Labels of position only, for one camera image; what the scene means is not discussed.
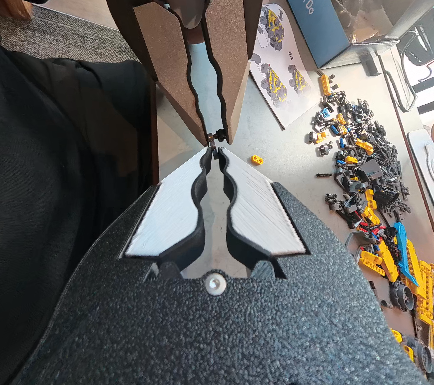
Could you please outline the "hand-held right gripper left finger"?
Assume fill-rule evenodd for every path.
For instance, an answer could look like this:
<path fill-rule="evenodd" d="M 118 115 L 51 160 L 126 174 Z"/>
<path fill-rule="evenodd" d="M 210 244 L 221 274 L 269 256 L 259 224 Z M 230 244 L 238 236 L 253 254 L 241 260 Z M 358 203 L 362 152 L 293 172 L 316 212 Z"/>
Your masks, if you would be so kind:
<path fill-rule="evenodd" d="M 212 151 L 203 148 L 158 185 L 134 228 L 125 257 L 190 265 L 203 253 L 200 202 L 206 194 Z"/>

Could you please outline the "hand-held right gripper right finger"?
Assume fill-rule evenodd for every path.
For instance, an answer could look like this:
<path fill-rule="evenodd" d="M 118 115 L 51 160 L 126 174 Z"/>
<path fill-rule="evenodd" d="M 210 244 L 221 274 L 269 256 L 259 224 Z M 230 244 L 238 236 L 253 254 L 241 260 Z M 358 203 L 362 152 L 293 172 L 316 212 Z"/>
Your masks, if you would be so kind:
<path fill-rule="evenodd" d="M 218 150 L 224 193 L 230 200 L 226 214 L 226 244 L 238 262 L 253 271 L 261 261 L 281 273 L 277 260 L 306 254 L 273 182 L 228 149 Z"/>

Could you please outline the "person's black clothing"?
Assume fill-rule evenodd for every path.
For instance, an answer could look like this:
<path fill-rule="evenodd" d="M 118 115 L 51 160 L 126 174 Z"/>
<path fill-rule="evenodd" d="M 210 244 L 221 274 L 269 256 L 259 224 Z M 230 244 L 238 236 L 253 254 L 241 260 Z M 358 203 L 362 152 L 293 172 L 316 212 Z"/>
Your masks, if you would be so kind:
<path fill-rule="evenodd" d="M 151 185 L 151 81 L 134 60 L 4 47 L 0 68 L 0 381 L 9 384 L 88 249 Z"/>

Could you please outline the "white flat object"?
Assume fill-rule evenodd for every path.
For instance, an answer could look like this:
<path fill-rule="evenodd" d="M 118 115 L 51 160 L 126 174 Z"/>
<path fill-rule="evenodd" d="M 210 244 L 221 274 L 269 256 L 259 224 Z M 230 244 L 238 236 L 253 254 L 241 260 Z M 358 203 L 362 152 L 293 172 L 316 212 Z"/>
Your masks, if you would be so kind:
<path fill-rule="evenodd" d="M 408 141 L 422 173 L 431 200 L 434 200 L 434 144 L 425 128 L 408 132 Z"/>

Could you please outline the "building instruction booklet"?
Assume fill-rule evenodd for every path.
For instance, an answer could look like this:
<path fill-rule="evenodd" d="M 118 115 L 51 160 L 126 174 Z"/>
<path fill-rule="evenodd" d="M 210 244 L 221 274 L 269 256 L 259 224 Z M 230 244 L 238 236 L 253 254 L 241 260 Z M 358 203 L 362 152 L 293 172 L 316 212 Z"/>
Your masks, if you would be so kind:
<path fill-rule="evenodd" d="M 261 8 L 250 63 L 250 73 L 283 129 L 318 103 L 289 19 L 278 4 Z"/>

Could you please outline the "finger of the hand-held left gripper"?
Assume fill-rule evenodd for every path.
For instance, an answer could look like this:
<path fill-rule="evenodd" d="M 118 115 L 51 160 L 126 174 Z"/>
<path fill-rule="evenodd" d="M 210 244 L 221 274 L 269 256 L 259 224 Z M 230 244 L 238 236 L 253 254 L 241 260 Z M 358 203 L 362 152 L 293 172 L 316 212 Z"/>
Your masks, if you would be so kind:
<path fill-rule="evenodd" d="M 193 136 L 207 147 L 206 128 L 191 84 L 191 58 L 180 18 L 157 2 L 134 7 L 134 13 L 160 89 Z"/>
<path fill-rule="evenodd" d="M 208 56 L 218 75 L 217 95 L 226 141 L 232 144 L 250 69 L 243 0 L 210 0 L 203 23 Z"/>

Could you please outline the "pile of building pieces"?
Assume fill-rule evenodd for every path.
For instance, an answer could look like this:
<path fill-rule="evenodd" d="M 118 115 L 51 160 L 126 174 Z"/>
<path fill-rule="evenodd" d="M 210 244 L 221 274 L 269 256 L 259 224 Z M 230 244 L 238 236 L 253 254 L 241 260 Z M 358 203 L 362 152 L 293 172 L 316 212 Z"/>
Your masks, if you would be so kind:
<path fill-rule="evenodd" d="M 374 120 L 366 100 L 350 102 L 333 84 L 333 75 L 318 72 L 323 92 L 323 109 L 312 121 L 312 131 L 328 133 L 321 146 L 333 142 L 333 180 L 341 196 L 327 193 L 329 210 L 342 218 L 350 234 L 345 247 L 355 263 L 369 276 L 388 284 L 388 296 L 378 295 L 375 282 L 369 284 L 382 311 L 395 309 L 411 316 L 414 336 L 391 329 L 410 360 L 433 384 L 433 263 L 418 257 L 422 283 L 416 287 L 400 271 L 401 258 L 394 223 L 403 224 L 410 214 L 409 195 L 404 186 L 398 150 L 385 128 Z"/>

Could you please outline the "small black connector assembly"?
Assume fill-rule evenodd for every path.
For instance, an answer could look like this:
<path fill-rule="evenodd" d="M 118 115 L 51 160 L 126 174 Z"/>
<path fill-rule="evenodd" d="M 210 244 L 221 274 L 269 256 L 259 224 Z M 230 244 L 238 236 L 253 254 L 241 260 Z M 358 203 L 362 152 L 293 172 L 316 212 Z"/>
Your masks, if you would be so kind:
<path fill-rule="evenodd" d="M 215 160 L 219 158 L 217 148 L 218 145 L 216 144 L 216 142 L 223 142 L 224 140 L 226 140 L 226 133 L 224 129 L 219 129 L 215 133 L 208 133 L 209 147 L 211 148 L 211 153 Z"/>

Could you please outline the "blue cardboard box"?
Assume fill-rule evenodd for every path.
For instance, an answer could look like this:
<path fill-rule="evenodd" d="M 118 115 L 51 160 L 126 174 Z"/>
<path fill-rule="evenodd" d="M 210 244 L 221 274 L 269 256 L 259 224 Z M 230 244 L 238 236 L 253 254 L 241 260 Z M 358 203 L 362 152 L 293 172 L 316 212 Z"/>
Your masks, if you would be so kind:
<path fill-rule="evenodd" d="M 318 68 L 365 62 L 370 57 L 378 56 L 397 45 L 418 22 L 417 20 L 398 39 L 379 39 L 351 44 L 331 0 L 287 0 L 287 2 Z"/>

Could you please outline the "blue curved panel piece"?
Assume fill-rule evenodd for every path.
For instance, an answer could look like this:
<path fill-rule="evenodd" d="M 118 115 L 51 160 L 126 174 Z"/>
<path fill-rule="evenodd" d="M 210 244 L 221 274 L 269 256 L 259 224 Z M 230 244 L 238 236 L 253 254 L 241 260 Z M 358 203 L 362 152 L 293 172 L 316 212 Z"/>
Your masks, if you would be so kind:
<path fill-rule="evenodd" d="M 397 230 L 395 237 L 401 256 L 398 263 L 400 271 L 416 287 L 419 287 L 422 283 L 422 276 L 415 248 L 408 239 L 404 225 L 401 222 L 394 223 L 394 228 Z"/>

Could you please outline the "wooden post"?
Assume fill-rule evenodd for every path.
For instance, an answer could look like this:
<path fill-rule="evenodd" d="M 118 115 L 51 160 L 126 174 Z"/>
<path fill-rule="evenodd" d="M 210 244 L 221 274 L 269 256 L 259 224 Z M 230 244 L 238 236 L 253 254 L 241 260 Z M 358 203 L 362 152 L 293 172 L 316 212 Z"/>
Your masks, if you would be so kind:
<path fill-rule="evenodd" d="M 33 18 L 33 4 L 23 0 L 0 0 L 0 16 L 30 21 Z"/>

